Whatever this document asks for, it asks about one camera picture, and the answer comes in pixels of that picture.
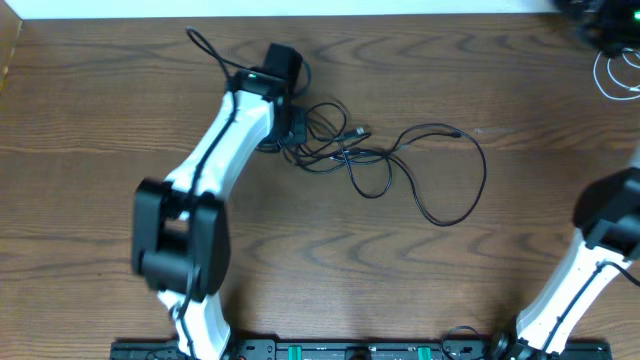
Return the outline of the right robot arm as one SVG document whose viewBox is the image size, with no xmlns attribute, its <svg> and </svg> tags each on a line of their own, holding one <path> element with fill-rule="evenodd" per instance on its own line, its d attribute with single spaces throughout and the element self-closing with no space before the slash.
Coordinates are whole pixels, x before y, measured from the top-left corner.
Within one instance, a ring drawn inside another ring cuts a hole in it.
<svg viewBox="0 0 640 360">
<path fill-rule="evenodd" d="M 635 0 L 553 0 L 580 38 L 608 59 L 639 47 Z M 639 158 L 591 183 L 574 208 L 568 251 L 535 300 L 498 334 L 489 359 L 558 359 L 599 294 L 639 259 Z"/>
</svg>

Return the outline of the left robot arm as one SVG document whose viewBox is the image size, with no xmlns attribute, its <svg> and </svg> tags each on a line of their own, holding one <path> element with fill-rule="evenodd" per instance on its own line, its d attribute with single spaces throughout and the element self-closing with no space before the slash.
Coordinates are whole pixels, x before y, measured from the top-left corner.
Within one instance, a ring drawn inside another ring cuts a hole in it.
<svg viewBox="0 0 640 360">
<path fill-rule="evenodd" d="M 302 66 L 295 49 L 271 44 L 260 66 L 227 78 L 220 109 L 190 155 L 135 191 L 132 270 L 167 307 L 190 359 L 222 358 L 231 338 L 219 296 L 231 260 L 225 203 L 261 143 L 295 137 L 303 112 L 291 100 Z"/>
</svg>

